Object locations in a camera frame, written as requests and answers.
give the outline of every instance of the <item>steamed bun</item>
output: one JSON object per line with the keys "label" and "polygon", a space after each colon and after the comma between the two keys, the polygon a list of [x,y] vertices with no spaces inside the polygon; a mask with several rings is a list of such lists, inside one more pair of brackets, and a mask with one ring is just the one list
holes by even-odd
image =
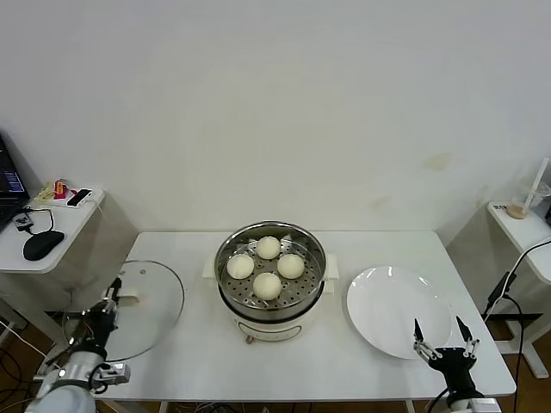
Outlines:
{"label": "steamed bun", "polygon": [[282,291],[282,282],[275,274],[261,273],[252,282],[252,291],[258,298],[270,301]]}
{"label": "steamed bun", "polygon": [[236,280],[242,280],[252,274],[255,262],[246,254],[237,254],[227,262],[227,273]]}
{"label": "steamed bun", "polygon": [[281,247],[277,238],[264,237],[257,242],[257,254],[264,260],[276,258],[280,252]]}
{"label": "steamed bun", "polygon": [[296,254],[286,254],[277,262],[277,272],[290,280],[299,278],[304,273],[304,261]]}

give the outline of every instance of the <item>white table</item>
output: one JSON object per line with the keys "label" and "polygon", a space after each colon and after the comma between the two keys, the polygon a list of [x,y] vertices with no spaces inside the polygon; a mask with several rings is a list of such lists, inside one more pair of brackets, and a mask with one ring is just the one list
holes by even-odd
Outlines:
{"label": "white table", "polygon": [[[535,211],[529,211],[525,219],[510,217],[505,211],[506,205],[507,202],[490,202],[488,211],[520,252],[551,237],[551,227],[543,219],[549,208],[547,202],[542,203]],[[542,282],[551,284],[551,245],[533,250],[526,256],[525,261]],[[517,354],[520,345],[520,325],[512,321],[508,321],[507,325],[513,339],[497,342],[499,351],[501,354]],[[550,330],[551,313],[546,312],[524,331],[523,356],[538,379],[546,379],[549,373],[533,343]]]}
{"label": "white table", "polygon": [[[335,281],[335,293],[320,299],[314,324],[294,339],[251,345],[232,324],[211,280],[201,277],[205,261],[227,235],[138,236],[128,259],[156,260],[173,268],[185,286],[184,311],[162,344],[128,362],[130,382],[109,387],[101,398],[241,402],[432,398],[445,387],[443,376],[421,360],[395,359],[372,347],[356,332],[345,310],[351,280],[366,268],[384,264],[423,274],[450,303],[452,313],[481,340],[472,370],[479,391],[494,396],[515,391],[503,358],[434,232],[316,232],[325,251],[337,257],[340,279]],[[132,279],[121,278],[123,288],[139,291]],[[147,291],[139,293],[146,298]],[[132,315],[132,308],[121,309],[119,324]],[[128,346],[130,337],[117,333],[109,339],[108,352],[120,353]],[[449,344],[463,344],[455,324]]]}
{"label": "white table", "polygon": [[[0,298],[57,344],[65,343],[62,329],[36,307],[17,282],[16,275],[45,274],[52,271],[71,247],[103,197],[103,191],[95,189],[91,197],[79,208],[48,206],[32,202],[30,206],[33,209],[51,209],[54,220],[53,229],[65,234],[64,240],[39,261],[32,262],[23,258],[23,245],[29,238],[27,233],[19,232],[12,222],[0,231]],[[50,227],[50,217],[47,212],[32,213],[29,216],[34,222],[33,232],[45,231]]]}

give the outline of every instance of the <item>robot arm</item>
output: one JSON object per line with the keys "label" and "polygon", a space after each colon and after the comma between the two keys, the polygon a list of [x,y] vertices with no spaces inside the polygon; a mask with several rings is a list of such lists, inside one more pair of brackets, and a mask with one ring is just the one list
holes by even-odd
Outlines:
{"label": "robot arm", "polygon": [[465,348],[433,348],[423,338],[417,319],[413,336],[413,349],[430,368],[442,373],[448,386],[446,399],[449,411],[464,413],[501,413],[495,398],[485,398],[476,390],[469,370],[476,362],[476,349],[479,339],[473,339],[470,329],[456,317],[459,330],[465,341]]}
{"label": "robot arm", "polygon": [[105,345],[111,332],[117,328],[120,288],[121,279],[117,278],[99,303],[83,311],[82,322],[89,334],[71,350],[69,360],[62,368],[42,378],[42,385],[36,399],[27,407],[27,413],[94,413],[96,407],[91,391],[101,394],[110,385],[130,380],[130,368],[126,364],[105,362]]}

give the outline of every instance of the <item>phone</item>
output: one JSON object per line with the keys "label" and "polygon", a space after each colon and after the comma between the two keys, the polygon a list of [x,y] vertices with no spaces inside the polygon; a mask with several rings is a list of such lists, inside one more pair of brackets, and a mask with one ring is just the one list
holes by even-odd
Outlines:
{"label": "phone", "polygon": [[33,220],[28,217],[27,213],[19,212],[16,214],[12,220],[14,221],[15,227],[19,232],[29,230],[33,226]]}
{"label": "phone", "polygon": [[90,195],[92,193],[91,190],[89,189],[81,189],[80,191],[77,192],[77,194],[75,196],[73,196],[71,199],[69,199],[67,201],[67,205],[69,207],[76,207],[78,204],[80,204],[80,202],[86,198],[88,195]]}

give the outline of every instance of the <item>straw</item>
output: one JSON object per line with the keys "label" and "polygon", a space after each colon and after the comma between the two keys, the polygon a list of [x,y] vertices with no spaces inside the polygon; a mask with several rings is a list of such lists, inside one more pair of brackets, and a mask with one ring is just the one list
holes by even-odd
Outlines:
{"label": "straw", "polygon": [[537,171],[537,175],[534,180],[534,183],[532,183],[532,189],[528,193],[528,198],[526,198],[526,202],[524,202],[523,214],[525,214],[528,211],[528,207],[530,206],[530,203],[534,199],[534,194],[536,193],[537,186],[540,184],[540,181],[542,180],[543,172],[545,172],[545,169],[548,167],[548,162],[549,162],[548,157],[543,158],[542,165],[540,166],[540,170]]}

